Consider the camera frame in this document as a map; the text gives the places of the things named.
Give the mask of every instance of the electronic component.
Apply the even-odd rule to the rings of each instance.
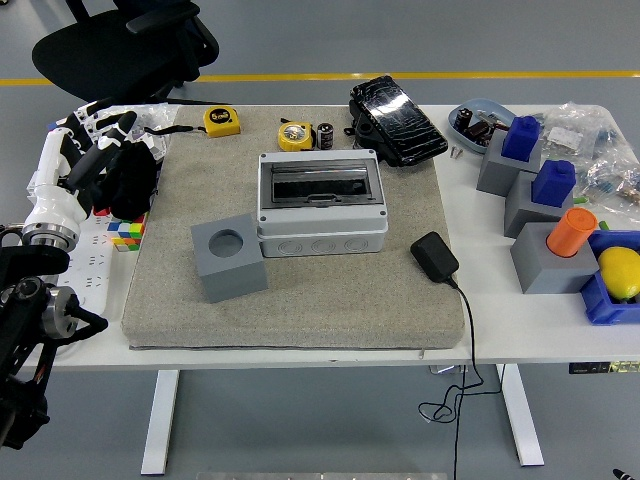
[[[265,257],[378,252],[387,228],[373,150],[260,155],[258,238]]]
[[[333,148],[333,125],[321,123],[318,125],[318,148],[331,150]]]
[[[463,133],[464,136],[469,140],[478,140],[480,137],[489,133],[491,130],[490,125],[484,120],[480,120],[479,122],[474,123],[469,128],[467,128]]]
[[[453,128],[455,128],[459,132],[464,132],[467,128],[469,128],[472,116],[473,112],[471,112],[471,110],[469,110],[468,108],[461,108],[460,110],[458,110]]]
[[[204,112],[204,128],[210,137],[226,137],[240,133],[238,112],[226,105],[216,105]]]
[[[455,158],[456,160],[462,156],[464,150],[460,147],[456,147],[455,145],[451,147],[451,153],[449,154],[449,158]]]
[[[356,85],[349,111],[356,143],[392,167],[416,165],[449,149],[431,120],[388,76]]]
[[[442,283],[451,278],[460,264],[438,232],[429,232],[411,245],[411,254],[429,279]]]

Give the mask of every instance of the gray floor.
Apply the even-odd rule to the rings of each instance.
[[[92,13],[110,2],[87,2]],[[204,74],[375,71],[634,70],[640,4],[566,2],[200,2],[221,44]],[[33,44],[71,21],[61,0],[0,7],[0,78],[36,78]],[[501,103],[574,101],[608,108],[640,145],[636,78],[411,80],[421,104],[476,97]],[[188,85],[178,95],[251,104],[344,104],[356,82]],[[0,222],[29,213],[24,187],[45,125],[80,100],[56,87],[0,87]],[[636,375],[570,376],[566,365],[521,367],[546,460],[519,466],[498,396],[465,400],[459,478],[606,479],[640,476]],[[492,386],[495,372],[483,369]],[[134,479],[139,476],[152,372],[55,373],[51,424],[22,451],[0,451],[0,478]],[[427,424],[422,400],[449,377],[425,368],[184,372],[168,479],[201,471],[440,471],[451,475],[453,426]]]

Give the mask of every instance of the capacitor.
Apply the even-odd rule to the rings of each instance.
[[[475,142],[482,135],[489,132],[489,130],[490,130],[489,124],[484,120],[480,120],[478,123],[474,123],[472,126],[467,128],[464,131],[464,136],[467,137],[469,140],[472,140]]]
[[[318,148],[320,150],[331,150],[333,147],[333,125],[321,123],[318,125]]]
[[[473,113],[468,108],[458,110],[456,120],[453,123],[453,128],[455,128],[459,132],[464,132],[467,128],[469,128],[469,123],[471,123],[472,116]]]

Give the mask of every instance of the cable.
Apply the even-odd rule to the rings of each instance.
[[[184,132],[193,132],[194,130],[200,130],[206,133],[206,129],[204,127],[191,127],[187,125],[172,125],[167,128],[162,128],[160,130],[153,130],[149,127],[144,127],[144,131],[151,135],[168,135],[170,133],[184,133]]]
[[[485,391],[485,392],[474,392],[474,393],[466,393],[467,390],[480,387],[484,385],[484,379],[478,372],[478,367],[476,365],[476,339],[475,339],[475,328],[473,324],[473,314],[471,312],[471,305],[469,305],[469,300],[464,292],[460,289],[458,284],[453,280],[452,277],[448,277],[445,282],[457,291],[464,304],[467,308],[467,313],[469,314],[469,327],[471,331],[471,367],[473,368],[473,372],[478,377],[478,380],[471,384],[467,385],[467,370],[466,368],[462,369],[462,385],[451,385],[447,388],[445,392],[444,399],[441,403],[433,403],[433,402],[422,402],[418,405],[418,413],[422,418],[424,418],[427,422],[436,422],[436,423],[456,423],[456,433],[455,433],[455,442],[454,442],[454,456],[453,456],[453,480],[457,480],[458,476],[458,440],[460,438],[460,412],[462,408],[462,400],[465,396],[478,396],[478,395],[495,395],[502,393],[502,384],[504,380],[504,372],[505,365],[502,366],[502,372],[500,374],[500,387],[496,391]],[[458,393],[453,398],[453,407],[448,405],[449,403],[449,395],[453,390],[458,390]],[[423,407],[425,405],[429,405],[432,407],[437,407],[431,416],[427,415],[423,411]]]

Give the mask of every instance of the gray foam pad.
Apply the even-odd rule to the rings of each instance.
[[[206,107],[182,107],[201,125]],[[122,327],[133,347],[451,348],[464,331],[457,292],[431,283],[409,252],[431,230],[448,240],[432,161],[381,165],[389,232],[380,253],[265,259],[269,289],[211,304],[190,226],[254,212],[258,156],[278,151],[280,118],[334,126],[352,148],[346,107],[238,106],[242,133],[174,134],[147,222]]]

